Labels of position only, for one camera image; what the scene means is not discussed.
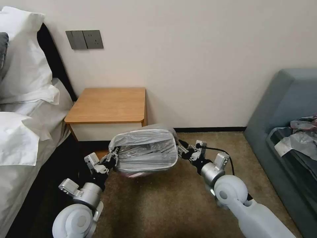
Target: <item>plastic bag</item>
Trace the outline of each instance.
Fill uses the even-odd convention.
[[[317,161],[317,116],[291,121],[290,126],[293,134],[284,137],[275,145],[279,155],[283,156],[294,149]]]
[[[178,159],[176,141],[173,129],[150,125],[116,135],[109,151],[119,147],[116,171],[127,177],[139,177],[174,166]]]

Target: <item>wall socket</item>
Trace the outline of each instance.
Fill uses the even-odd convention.
[[[66,31],[66,35],[73,50],[103,49],[99,30]]]
[[[88,49],[103,49],[102,39],[99,30],[83,31]]]

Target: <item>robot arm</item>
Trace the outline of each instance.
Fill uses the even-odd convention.
[[[59,185],[59,189],[73,197],[75,204],[66,207],[57,215],[52,229],[53,237],[92,237],[103,210],[100,196],[105,190],[105,181],[110,170],[117,165],[117,152],[118,148],[105,155],[101,161],[95,153],[85,157],[91,177],[80,190],[79,185],[69,178]]]
[[[224,167],[230,158],[218,153],[214,162],[205,159],[206,142],[196,141],[196,146],[180,141],[179,155],[197,168],[206,183],[207,190],[216,197],[220,206],[230,209],[238,219],[246,238],[274,238],[295,236],[266,206],[257,203],[249,194],[245,183],[234,175],[224,175]]]

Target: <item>baseboard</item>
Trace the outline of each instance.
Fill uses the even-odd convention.
[[[176,132],[243,132],[247,127],[189,127],[174,128]]]
[[[174,128],[176,132],[243,132],[246,127],[190,127],[190,128]],[[109,140],[96,140],[96,141],[79,141],[82,148],[86,153],[92,153],[98,150],[107,150]]]

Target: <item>bedside table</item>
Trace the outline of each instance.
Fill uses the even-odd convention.
[[[139,129],[147,125],[145,88],[86,88],[64,121],[78,141]]]

